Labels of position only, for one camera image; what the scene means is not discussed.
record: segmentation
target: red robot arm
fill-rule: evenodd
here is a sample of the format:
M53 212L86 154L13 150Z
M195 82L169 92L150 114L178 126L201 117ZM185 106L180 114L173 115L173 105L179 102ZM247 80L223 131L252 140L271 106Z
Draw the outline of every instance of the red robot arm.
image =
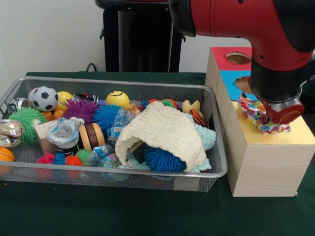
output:
M245 38L252 44L254 94L274 123L304 111L301 84L315 72L315 1L169 0L174 25L183 34Z

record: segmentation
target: white cloth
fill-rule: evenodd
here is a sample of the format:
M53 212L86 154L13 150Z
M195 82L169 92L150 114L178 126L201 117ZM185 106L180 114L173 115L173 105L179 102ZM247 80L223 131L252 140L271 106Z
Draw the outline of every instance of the white cloth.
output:
M123 165L127 165L128 148L144 141L154 148L161 148L186 162L186 172L200 166L206 159L201 138L184 113L153 102L131 121L120 133L115 152Z

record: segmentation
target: dark green table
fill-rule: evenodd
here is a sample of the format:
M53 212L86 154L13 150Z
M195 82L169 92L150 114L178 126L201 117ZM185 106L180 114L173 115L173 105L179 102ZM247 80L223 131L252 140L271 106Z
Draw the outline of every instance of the dark green table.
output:
M204 74L29 73L32 76L202 84ZM0 236L306 236L315 234L315 169L294 198L0 182Z

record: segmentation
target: blue panel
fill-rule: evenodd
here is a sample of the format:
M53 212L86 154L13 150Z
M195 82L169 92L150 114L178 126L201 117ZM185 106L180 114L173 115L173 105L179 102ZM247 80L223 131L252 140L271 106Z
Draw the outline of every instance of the blue panel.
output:
M223 82L225 83L228 95L230 96L231 100L237 101L240 95L242 94L242 91L236 86L235 80L242 76L250 76L251 71L250 70L223 70L220 71L221 77L223 79ZM247 94L249 99L252 101L258 101L258 99L251 94Z

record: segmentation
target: metal basket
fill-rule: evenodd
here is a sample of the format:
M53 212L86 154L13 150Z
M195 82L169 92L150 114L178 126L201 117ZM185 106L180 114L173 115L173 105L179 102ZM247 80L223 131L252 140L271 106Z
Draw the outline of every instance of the metal basket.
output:
M215 146L206 152L212 169L204 173L173 173L36 164L36 160L43 156L39 145L19 145L11 148L15 155L15 162L0 161L1 180L208 192L217 178L226 174L227 164L216 100L213 91L208 87L25 77L15 81L1 98L2 117L7 118L7 104L11 99L27 97L33 88L40 86L54 88L56 91L68 91L72 94L94 93L104 99L110 92L121 90L138 105L140 101L153 98L172 98L178 102L183 102L186 99L189 101L199 100L202 104L201 111L205 121L217 133Z

